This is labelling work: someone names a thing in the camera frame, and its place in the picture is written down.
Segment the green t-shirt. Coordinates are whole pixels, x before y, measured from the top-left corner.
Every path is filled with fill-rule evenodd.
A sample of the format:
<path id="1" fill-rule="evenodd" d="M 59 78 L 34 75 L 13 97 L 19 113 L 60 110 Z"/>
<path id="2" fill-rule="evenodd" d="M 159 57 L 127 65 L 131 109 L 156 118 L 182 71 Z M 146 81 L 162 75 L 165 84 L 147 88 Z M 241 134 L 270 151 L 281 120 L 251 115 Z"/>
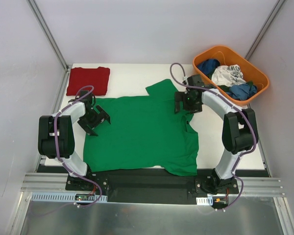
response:
<path id="1" fill-rule="evenodd" d="M 199 151 L 193 115 L 174 111 L 176 87 L 165 79 L 145 96 L 97 98 L 110 122 L 85 137 L 83 160 L 93 171 L 163 167 L 177 176 L 195 176 Z"/>

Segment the orange plastic basket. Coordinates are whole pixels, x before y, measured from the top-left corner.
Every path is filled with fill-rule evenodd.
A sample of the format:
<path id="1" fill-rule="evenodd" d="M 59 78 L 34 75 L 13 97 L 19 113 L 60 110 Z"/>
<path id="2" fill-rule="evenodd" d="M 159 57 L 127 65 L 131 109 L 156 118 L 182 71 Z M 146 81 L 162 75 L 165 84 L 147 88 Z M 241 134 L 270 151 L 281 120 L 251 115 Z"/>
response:
<path id="1" fill-rule="evenodd" d="M 235 100 L 228 96 L 225 91 L 219 88 L 211 79 L 209 79 L 201 70 L 196 67 L 198 64 L 207 59 L 217 59 L 221 65 L 239 65 L 241 71 L 243 72 L 244 80 L 247 82 L 252 81 L 253 84 L 257 87 L 257 93 L 245 101 Z M 248 105 L 270 85 L 268 77 L 262 71 L 256 68 L 253 64 L 251 64 L 233 49 L 223 45 L 213 46 L 210 49 L 195 56 L 193 59 L 193 67 L 194 71 L 201 76 L 201 79 L 206 85 L 209 84 L 216 87 L 222 95 L 241 107 Z"/>

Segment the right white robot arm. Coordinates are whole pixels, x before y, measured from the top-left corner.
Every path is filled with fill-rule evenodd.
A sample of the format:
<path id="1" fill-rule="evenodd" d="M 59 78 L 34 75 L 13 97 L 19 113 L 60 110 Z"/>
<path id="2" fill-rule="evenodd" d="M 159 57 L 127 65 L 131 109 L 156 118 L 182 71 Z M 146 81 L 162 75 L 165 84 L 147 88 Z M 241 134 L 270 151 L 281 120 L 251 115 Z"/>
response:
<path id="1" fill-rule="evenodd" d="M 175 93 L 175 113 L 181 109 L 199 113 L 202 106 L 206 105 L 223 121 L 222 157 L 211 176 L 200 183 L 201 190 L 206 193 L 222 193 L 233 185 L 236 168 L 242 157 L 255 150 L 258 142 L 255 112 L 251 108 L 238 107 L 219 90 L 206 86 L 198 75 L 184 78 L 181 85 L 186 91 Z"/>

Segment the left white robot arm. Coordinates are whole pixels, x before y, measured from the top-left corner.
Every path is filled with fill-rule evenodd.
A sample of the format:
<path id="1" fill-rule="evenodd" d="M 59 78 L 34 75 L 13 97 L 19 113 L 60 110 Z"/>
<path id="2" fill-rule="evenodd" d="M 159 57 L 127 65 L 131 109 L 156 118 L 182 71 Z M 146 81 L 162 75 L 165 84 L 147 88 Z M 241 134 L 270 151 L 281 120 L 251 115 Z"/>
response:
<path id="1" fill-rule="evenodd" d="M 50 116 L 41 116 L 38 126 L 38 151 L 49 159 L 56 159 L 77 178 L 82 190 L 90 190 L 94 179 L 91 169 L 75 151 L 73 125 L 77 123 L 88 136 L 97 136 L 95 128 L 103 122 L 111 122 L 108 113 L 99 105 L 91 85 L 82 87 L 74 99 Z"/>

